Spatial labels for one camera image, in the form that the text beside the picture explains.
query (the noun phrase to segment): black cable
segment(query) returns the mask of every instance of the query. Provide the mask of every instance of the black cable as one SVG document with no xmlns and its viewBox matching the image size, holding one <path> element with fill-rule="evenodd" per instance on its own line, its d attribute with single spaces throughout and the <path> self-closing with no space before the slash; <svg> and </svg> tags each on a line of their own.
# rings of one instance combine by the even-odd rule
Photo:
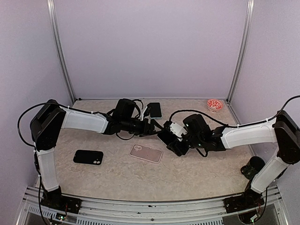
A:
<svg viewBox="0 0 300 225">
<path fill-rule="evenodd" d="M 24 140 L 22 134 L 21 134 L 21 131 L 20 131 L 20 122 L 21 122 L 21 119 L 22 117 L 27 113 L 29 112 L 30 110 L 36 108 L 36 107 L 39 107 L 39 106 L 42 106 L 42 105 L 57 105 L 57 106 L 60 106 L 60 107 L 63 107 L 63 108 L 66 108 L 66 109 L 70 109 L 70 110 L 74 110 L 74 111 L 78 111 L 78 112 L 81 112 L 81 113 L 91 113 L 91 112 L 88 112 L 88 111 L 84 111 L 84 110 L 80 110 L 80 109 L 74 109 L 74 108 L 71 108 L 71 107 L 67 107 L 65 105 L 61 105 L 59 103 L 53 103 L 53 102 L 45 102 L 45 103 L 40 103 L 40 104 L 37 104 L 37 105 L 34 105 L 28 109 L 26 109 L 19 117 L 18 119 L 18 123 L 17 123 L 17 129 L 18 129 L 18 134 L 21 138 L 21 140 L 28 146 L 31 146 L 31 147 L 35 147 L 33 144 L 29 144 L 27 141 Z"/>
<path fill-rule="evenodd" d="M 215 121 L 216 123 L 221 124 L 222 126 L 229 127 L 228 124 L 222 123 L 222 122 L 216 120 L 215 118 L 209 116 L 208 114 L 203 113 L 203 112 L 201 112 L 201 111 L 199 111 L 199 110 L 194 110 L 194 109 L 182 109 L 182 110 L 177 110 L 177 111 L 175 111 L 175 112 L 173 112 L 173 113 L 171 114 L 171 116 L 170 116 L 170 118 L 169 118 L 169 121 L 172 120 L 172 117 L 173 117 L 175 114 L 181 113 L 181 112 L 195 112 L 195 113 L 199 113 L 199 114 L 202 114 L 203 116 L 206 116 L 206 117 L 210 118 L 212 121 Z"/>
<path fill-rule="evenodd" d="M 201 155 L 201 156 L 203 156 L 203 157 L 207 157 L 207 155 L 208 155 L 208 152 L 206 152 L 206 154 L 205 155 L 203 155 L 203 153 L 202 152 L 200 152 L 200 150 L 199 149 L 196 149 L 197 151 L 198 151 L 198 153 Z"/>
<path fill-rule="evenodd" d="M 269 120 L 272 120 L 272 119 L 276 118 L 276 117 L 283 111 L 283 109 L 286 107 L 286 105 L 287 105 L 290 101 L 292 101 L 293 99 L 295 99 L 295 98 L 300 98 L 300 95 L 296 95 L 296 96 L 294 96 L 294 97 L 289 98 L 289 99 L 285 102 L 285 104 L 282 106 L 282 108 L 277 112 L 277 114 L 276 114 L 275 116 L 271 117 Z"/>
<path fill-rule="evenodd" d="M 153 135 L 158 135 L 159 133 L 163 132 L 162 130 L 159 131 L 155 131 L 151 134 L 146 134 L 146 135 L 139 135 L 139 137 L 148 137 L 148 136 L 153 136 Z"/>
<path fill-rule="evenodd" d="M 140 102 L 142 104 L 142 109 L 144 108 L 144 104 L 143 104 L 143 102 L 140 99 L 134 99 L 133 101 L 134 102 Z"/>
<path fill-rule="evenodd" d="M 41 187 L 42 187 L 42 177 L 40 176 L 39 177 L 39 188 L 38 188 L 38 207 L 39 207 L 39 212 L 41 214 L 41 217 L 42 217 L 42 220 L 43 222 L 48 225 L 45 221 L 45 218 L 43 216 L 43 213 L 42 213 L 42 207 L 41 207 L 41 201 L 40 201 L 40 197 L 41 197 Z"/>
<path fill-rule="evenodd" d="M 142 113 L 141 109 L 137 104 L 135 105 L 135 108 L 137 110 L 137 115 L 135 116 L 135 118 L 139 118 L 141 116 L 141 113 Z"/>
<path fill-rule="evenodd" d="M 255 223 L 263 217 L 263 214 L 266 211 L 266 207 L 267 207 L 267 199 L 268 199 L 268 187 L 266 188 L 266 200 L 264 202 L 263 211 L 262 211 L 261 215 L 259 216 L 259 218 L 257 218 L 257 220 L 254 221 Z"/>
<path fill-rule="evenodd" d="M 108 112 L 107 112 L 107 115 L 110 116 L 114 111 L 115 111 L 115 109 L 112 109 L 112 110 L 108 111 Z"/>
<path fill-rule="evenodd" d="M 269 118 L 268 121 L 275 119 L 275 118 L 283 111 L 283 109 L 286 107 L 286 105 L 287 105 L 290 101 L 292 101 L 293 99 L 295 99 L 295 98 L 300 98 L 300 95 L 296 95 L 296 96 L 294 96 L 294 97 L 289 98 L 289 99 L 284 103 L 284 105 L 282 106 L 282 108 L 276 113 L 276 115 L 274 115 L 273 117 Z M 224 126 L 224 127 L 227 127 L 227 128 L 244 128 L 244 127 L 248 127 L 248 126 L 252 126 L 252 125 L 257 125 L 257 124 L 261 124 L 261 123 L 265 123 L 265 122 L 266 122 L 266 120 L 262 120 L 262 121 L 253 122 L 253 123 L 248 123 L 248 124 L 243 124 L 243 125 L 239 125 L 239 126 L 230 126 L 230 125 L 225 124 L 225 123 L 223 123 L 223 122 L 221 122 L 221 121 L 218 121 L 217 119 L 215 119 L 215 118 L 213 118 L 213 117 L 207 115 L 206 113 L 203 113 L 203 112 L 198 111 L 198 110 L 193 110 L 193 109 L 177 110 L 177 111 L 175 111 L 175 112 L 173 112 L 173 113 L 171 114 L 171 116 L 170 116 L 170 118 L 169 118 L 169 121 L 171 121 L 172 117 L 173 117 L 175 114 L 180 113 L 180 112 L 195 112 L 195 113 L 202 114 L 203 116 L 206 116 L 206 117 L 210 118 L 212 121 L 215 121 L 216 123 L 218 123 L 218 124 L 220 124 L 220 125 L 222 125 L 222 126 Z"/>
<path fill-rule="evenodd" d="M 130 140 L 131 138 L 133 138 L 135 135 L 132 135 L 132 137 L 130 137 L 130 138 L 128 138 L 128 139 L 123 138 L 123 137 L 120 137 L 120 136 L 118 135 L 118 133 L 116 133 L 116 136 L 117 136 L 118 138 L 120 138 L 121 140 L 128 141 L 128 140 Z"/>
</svg>

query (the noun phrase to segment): marble tabletop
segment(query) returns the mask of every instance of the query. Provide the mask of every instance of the marble tabletop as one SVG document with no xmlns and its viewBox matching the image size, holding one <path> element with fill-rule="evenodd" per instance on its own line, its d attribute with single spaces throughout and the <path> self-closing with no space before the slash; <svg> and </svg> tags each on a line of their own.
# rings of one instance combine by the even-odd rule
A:
<svg viewBox="0 0 300 225">
<path fill-rule="evenodd" d="M 81 100 L 74 108 L 108 112 L 118 100 Z M 220 112 L 210 112 L 206 100 L 196 99 L 143 99 L 144 105 L 160 102 L 163 118 L 179 109 L 203 111 L 224 123 L 234 124 L 225 105 Z M 173 121 L 182 125 L 190 112 L 178 113 Z M 211 129 L 217 123 L 205 118 Z M 126 138 L 129 134 L 121 132 Z M 159 164 L 129 155 L 134 144 L 163 151 Z M 104 153 L 101 165 L 73 162 L 77 150 L 98 150 Z M 248 146 L 222 152 L 209 152 L 204 158 L 190 149 L 178 157 L 156 137 L 134 137 L 123 141 L 115 135 L 91 131 L 63 129 L 55 148 L 56 173 L 63 193 L 111 200 L 126 201 L 181 201 L 210 198 L 244 191 L 248 180 L 240 168 L 251 158 Z"/>
</svg>

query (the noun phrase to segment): lavender wall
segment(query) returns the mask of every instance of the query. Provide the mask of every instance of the lavender wall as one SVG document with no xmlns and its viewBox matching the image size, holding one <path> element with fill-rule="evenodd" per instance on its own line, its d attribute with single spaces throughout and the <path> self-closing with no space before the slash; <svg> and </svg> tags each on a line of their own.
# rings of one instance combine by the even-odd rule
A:
<svg viewBox="0 0 300 225">
<path fill-rule="evenodd" d="M 300 94 L 300 1 L 255 0 L 254 15 L 243 67 L 233 98 L 233 108 L 242 122 L 272 116 L 284 102 Z M 300 126 L 300 99 L 286 111 Z M 269 159 L 275 146 L 254 146 Z M 278 181 L 292 225 L 300 221 L 300 163 Z"/>
<path fill-rule="evenodd" d="M 226 98 L 246 0 L 56 0 L 79 98 Z"/>
<path fill-rule="evenodd" d="M 37 177 L 33 149 L 17 134 L 18 117 L 49 98 L 63 104 L 69 99 L 45 0 L 2 0 L 0 43 L 0 224 L 12 225 L 27 185 Z M 28 141 L 34 113 L 22 120 Z"/>
</svg>

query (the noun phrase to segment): small black object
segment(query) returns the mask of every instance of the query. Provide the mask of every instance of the small black object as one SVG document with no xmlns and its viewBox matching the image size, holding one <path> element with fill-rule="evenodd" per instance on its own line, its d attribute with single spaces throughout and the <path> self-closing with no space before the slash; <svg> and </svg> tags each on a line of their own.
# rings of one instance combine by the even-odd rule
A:
<svg viewBox="0 0 300 225">
<path fill-rule="evenodd" d="M 135 108 L 138 109 L 134 101 L 126 98 L 120 99 L 112 113 L 112 117 L 119 120 L 128 120 L 131 118 Z"/>
<path fill-rule="evenodd" d="M 103 159 L 103 152 L 90 150 L 77 150 L 73 161 L 75 163 L 84 163 L 91 165 L 101 165 Z"/>
<path fill-rule="evenodd" d="M 150 108 L 150 118 L 152 119 L 160 119 L 162 118 L 161 108 L 159 102 L 151 102 L 148 105 Z"/>
<path fill-rule="evenodd" d="M 257 175 L 264 167 L 265 162 L 258 156 L 253 156 L 249 162 L 240 169 L 240 172 L 248 179 L 251 180 Z"/>
<path fill-rule="evenodd" d="M 157 137 L 167 146 L 177 140 L 176 135 L 171 134 L 171 132 L 166 129 L 158 133 Z"/>
</svg>

